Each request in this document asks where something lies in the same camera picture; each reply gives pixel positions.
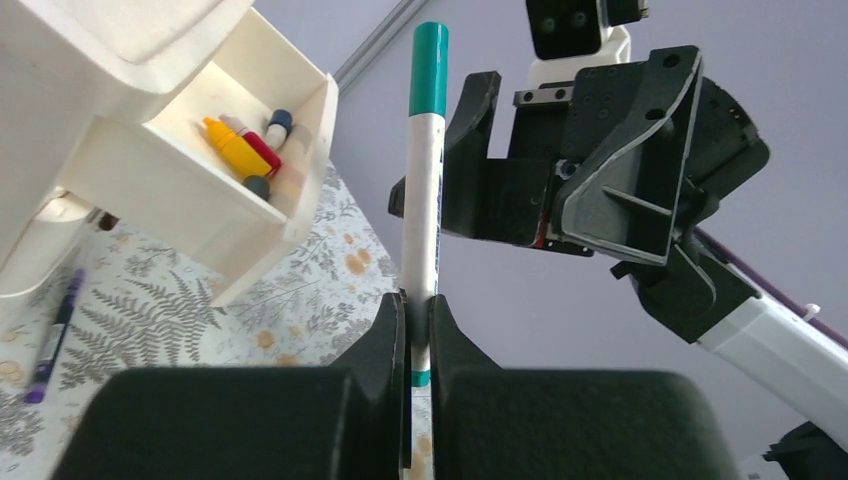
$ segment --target teal marker tip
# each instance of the teal marker tip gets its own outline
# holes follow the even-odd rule
[[[426,372],[412,372],[413,388],[426,387],[430,383],[430,370]]]

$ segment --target wall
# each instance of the wall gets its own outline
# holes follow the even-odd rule
[[[398,0],[256,0],[253,4],[277,30],[285,32],[312,63],[335,72]]]
[[[729,197],[706,229],[848,331],[848,66],[836,61],[848,44],[848,3],[654,0],[651,7],[651,18],[631,28],[634,60],[653,48],[700,46],[707,76],[740,100],[772,148],[770,165]],[[451,29],[449,111],[467,73],[503,75],[490,152],[504,155],[511,93],[523,87],[533,59],[524,2],[433,0],[412,24],[427,20]],[[396,259],[401,222],[388,216],[386,202],[404,174],[411,31],[342,101],[333,148],[343,178]],[[655,323],[628,282],[608,273],[610,259],[445,238],[441,261],[441,292],[460,327],[503,365],[681,372],[706,392],[739,457],[762,451],[802,421],[741,373]]]

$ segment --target patterned fabric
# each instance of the patterned fabric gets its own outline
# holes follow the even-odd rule
[[[131,226],[90,241],[88,279],[44,403],[20,397],[70,268],[0,331],[0,478],[48,478],[88,401],[120,370],[327,364],[369,328],[382,294],[396,289],[391,259],[332,166],[308,240],[223,309],[209,307],[212,272]],[[413,392],[413,480],[432,478],[429,397],[429,389]]]

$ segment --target open drawer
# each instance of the open drawer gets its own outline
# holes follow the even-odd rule
[[[226,305],[309,234],[337,102],[332,77],[250,9],[152,119],[96,119],[59,183],[221,274],[213,305]],[[209,145],[202,120],[233,115],[261,134],[278,108],[294,128],[265,202]]]

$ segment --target yellow bottle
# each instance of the yellow bottle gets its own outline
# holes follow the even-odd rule
[[[206,133],[212,145],[235,170],[240,180],[251,175],[264,177],[271,171],[268,162],[263,160],[245,139],[236,135],[236,132],[224,122],[206,117],[203,123],[206,124]]]

